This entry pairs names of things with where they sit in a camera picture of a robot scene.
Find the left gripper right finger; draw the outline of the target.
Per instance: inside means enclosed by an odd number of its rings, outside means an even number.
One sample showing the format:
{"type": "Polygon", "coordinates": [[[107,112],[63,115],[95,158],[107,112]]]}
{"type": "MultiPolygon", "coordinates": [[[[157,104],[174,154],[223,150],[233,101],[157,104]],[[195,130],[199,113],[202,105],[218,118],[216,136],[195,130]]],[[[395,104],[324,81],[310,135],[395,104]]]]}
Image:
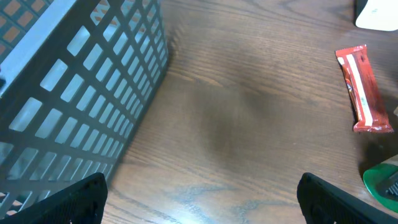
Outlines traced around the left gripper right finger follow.
{"type": "Polygon", "coordinates": [[[309,172],[304,173],[298,183],[297,200],[307,223],[397,223],[397,218],[309,172]]]}

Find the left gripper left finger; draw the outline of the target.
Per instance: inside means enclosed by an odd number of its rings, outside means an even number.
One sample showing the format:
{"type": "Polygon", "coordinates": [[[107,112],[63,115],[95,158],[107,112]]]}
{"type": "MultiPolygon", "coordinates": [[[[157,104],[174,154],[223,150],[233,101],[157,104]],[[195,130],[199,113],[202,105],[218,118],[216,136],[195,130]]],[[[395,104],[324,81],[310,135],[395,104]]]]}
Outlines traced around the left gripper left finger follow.
{"type": "Polygon", "coordinates": [[[1,224],[101,224],[107,196],[104,174],[97,172],[2,219],[1,224]]]}

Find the green lid white jar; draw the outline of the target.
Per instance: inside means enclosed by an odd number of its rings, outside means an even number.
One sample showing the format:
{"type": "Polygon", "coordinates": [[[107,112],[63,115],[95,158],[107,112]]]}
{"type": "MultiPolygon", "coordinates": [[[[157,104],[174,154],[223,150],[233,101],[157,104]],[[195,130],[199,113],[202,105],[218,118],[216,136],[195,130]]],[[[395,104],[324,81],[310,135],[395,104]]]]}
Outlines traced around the green lid white jar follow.
{"type": "Polygon", "coordinates": [[[365,171],[363,182],[381,205],[397,213],[397,155],[365,171]]]}

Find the orange snack bar wrapper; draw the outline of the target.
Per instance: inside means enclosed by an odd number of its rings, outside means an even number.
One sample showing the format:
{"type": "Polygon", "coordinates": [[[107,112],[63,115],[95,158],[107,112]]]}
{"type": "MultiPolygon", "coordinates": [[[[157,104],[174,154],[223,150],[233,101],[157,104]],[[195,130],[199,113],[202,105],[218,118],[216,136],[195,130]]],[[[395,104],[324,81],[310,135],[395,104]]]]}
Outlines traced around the orange snack bar wrapper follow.
{"type": "Polygon", "coordinates": [[[392,133],[394,130],[377,86],[366,45],[337,50],[336,59],[354,106],[357,122],[353,131],[392,133]]]}

